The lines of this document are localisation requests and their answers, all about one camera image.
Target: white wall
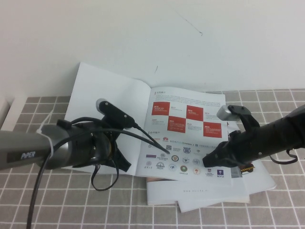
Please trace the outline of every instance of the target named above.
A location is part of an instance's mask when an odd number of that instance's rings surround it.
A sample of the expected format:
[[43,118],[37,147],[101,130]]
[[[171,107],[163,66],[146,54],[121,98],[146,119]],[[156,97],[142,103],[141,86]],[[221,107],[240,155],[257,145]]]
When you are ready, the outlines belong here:
[[150,86],[305,88],[304,21],[303,0],[2,0],[0,94],[68,95],[80,61]]

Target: white baseboard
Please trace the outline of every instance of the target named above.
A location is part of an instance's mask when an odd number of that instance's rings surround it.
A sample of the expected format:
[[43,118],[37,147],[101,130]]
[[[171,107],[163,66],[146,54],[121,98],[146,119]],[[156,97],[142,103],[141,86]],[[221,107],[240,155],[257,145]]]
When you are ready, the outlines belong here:
[[4,97],[0,97],[0,129],[4,123],[4,120],[10,110],[10,105]]
[[27,97],[17,97],[14,99],[1,130],[13,131],[26,101]]

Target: metal arm tube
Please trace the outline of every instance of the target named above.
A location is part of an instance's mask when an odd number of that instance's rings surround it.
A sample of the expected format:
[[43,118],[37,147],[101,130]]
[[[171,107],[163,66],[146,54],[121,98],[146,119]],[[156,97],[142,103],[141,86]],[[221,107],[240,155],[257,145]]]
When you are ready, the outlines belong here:
[[0,131],[0,169],[40,162],[49,152],[50,143],[44,136]]

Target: black cable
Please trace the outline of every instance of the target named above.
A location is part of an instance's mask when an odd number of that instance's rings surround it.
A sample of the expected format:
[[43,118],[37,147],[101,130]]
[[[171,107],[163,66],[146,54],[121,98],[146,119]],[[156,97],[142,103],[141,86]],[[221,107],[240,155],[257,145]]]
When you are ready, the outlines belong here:
[[93,181],[94,181],[95,175],[96,175],[97,172],[100,170],[101,165],[96,165],[96,166],[95,166],[94,172],[92,173],[92,176],[91,176],[91,184],[92,184],[92,186],[94,187],[94,189],[95,189],[96,191],[106,191],[106,190],[112,188],[112,187],[115,185],[115,183],[118,181],[118,179],[119,179],[119,174],[120,174],[119,167],[118,167],[118,165],[116,164],[116,162],[115,162],[114,160],[113,160],[112,162],[114,163],[114,167],[115,167],[115,169],[116,169],[116,179],[115,179],[115,181],[113,181],[113,183],[112,183],[110,186],[108,186],[107,188],[97,188],[97,187],[95,187]]
[[145,130],[143,130],[138,124],[134,124],[133,126],[134,128],[140,130],[143,134],[145,134],[150,140],[152,140],[155,144],[158,144],[159,146],[161,146],[156,140],[153,139],[153,137],[151,137]]
[[[54,152],[56,150],[58,150],[62,145],[66,144],[67,142],[69,141],[73,141],[73,140],[76,140],[80,137],[82,137],[83,135],[88,135],[88,134],[91,134],[91,133],[96,133],[96,132],[114,132],[114,133],[120,133],[120,134],[124,134],[124,135],[129,135],[129,136],[132,136],[132,137],[135,137],[139,140],[142,140],[148,144],[151,144],[153,145],[154,147],[164,151],[164,152],[167,152],[167,150],[165,150],[162,146],[160,146],[159,144],[155,144],[154,142],[151,142],[150,140],[142,137],[142,136],[139,136],[139,135],[136,135],[134,133],[131,133],[131,132],[128,132],[128,131],[125,131],[125,130],[119,130],[119,129],[113,129],[113,128],[95,128],[93,130],[86,130],[84,132],[81,132],[79,134],[76,134],[76,135],[72,135],[70,137],[67,137],[63,140],[61,140],[60,142],[58,142],[54,147],[53,147],[53,150]],[[26,226],[26,229],[31,229],[31,224],[32,224],[32,218],[33,218],[33,213],[34,213],[34,207],[35,207],[35,201],[36,201],[36,197],[37,197],[37,193],[38,193],[38,188],[39,188],[39,185],[40,185],[40,182],[41,182],[41,178],[42,178],[42,174],[45,170],[45,167],[47,165],[47,162],[48,160],[50,159],[50,156],[51,156],[51,153],[48,154],[48,156],[46,157],[46,159],[43,161],[43,164],[38,172],[38,175],[37,175],[37,178],[36,178],[36,182],[35,182],[35,186],[34,186],[34,189],[33,189],[33,193],[32,193],[32,196],[31,196],[31,200],[30,200],[30,206],[29,206],[29,213],[28,213],[28,219],[27,219],[27,226]],[[119,169],[118,169],[118,166],[116,164],[115,161],[113,161],[114,165],[116,166],[116,170],[117,170],[117,178],[116,180],[114,181],[114,183],[112,185],[110,185],[110,187],[106,188],[109,189],[111,188],[115,182],[118,180],[119,178]]]
[[49,155],[43,161],[43,164],[40,167],[40,170],[38,172],[38,175],[37,175],[37,178],[36,178],[36,182],[35,182],[35,185],[34,185],[34,189],[33,189],[33,192],[32,192],[32,197],[30,199],[30,206],[29,206],[29,213],[28,213],[26,229],[31,229],[32,218],[33,218],[33,213],[34,213],[34,207],[35,207],[35,201],[36,201],[36,197],[37,197],[37,193],[38,193],[38,188],[39,188],[39,185],[40,185],[40,182],[41,182],[43,171],[45,170],[47,162],[48,162],[50,157],[51,157],[51,153],[49,153]]
[[124,135],[129,135],[131,137],[135,137],[141,141],[144,141],[148,144],[151,144],[152,146],[168,153],[168,151],[166,149],[164,149],[161,145],[159,145],[158,143],[154,143],[152,141],[150,141],[149,139],[145,138],[145,137],[142,137],[142,136],[139,136],[137,134],[134,134],[134,133],[131,133],[129,131],[126,131],[126,130],[119,130],[119,129],[113,129],[113,128],[102,128],[102,127],[98,127],[98,128],[95,128],[95,129],[92,129],[92,130],[86,130],[84,132],[81,132],[79,134],[76,134],[76,135],[73,135],[73,136],[70,136],[70,137],[67,137],[63,140],[61,140],[60,142],[57,143],[57,145],[61,144],[61,146],[69,141],[73,141],[77,138],[79,138],[80,136],[83,136],[83,135],[87,135],[87,134],[91,134],[91,133],[95,133],[95,132],[114,132],[114,133],[120,133],[120,134],[124,134]]

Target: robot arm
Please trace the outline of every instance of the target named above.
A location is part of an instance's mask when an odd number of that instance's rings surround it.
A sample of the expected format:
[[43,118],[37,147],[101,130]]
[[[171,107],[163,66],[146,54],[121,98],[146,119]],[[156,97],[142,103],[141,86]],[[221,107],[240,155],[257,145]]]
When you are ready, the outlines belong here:
[[205,167],[245,166],[283,150],[294,160],[277,162],[271,159],[278,164],[290,164],[296,162],[297,157],[289,154],[289,151],[305,147],[305,105],[264,126],[259,126],[251,112],[243,106],[223,106],[217,116],[225,121],[242,120],[245,131],[232,132],[229,141],[220,143],[213,152],[204,157]]

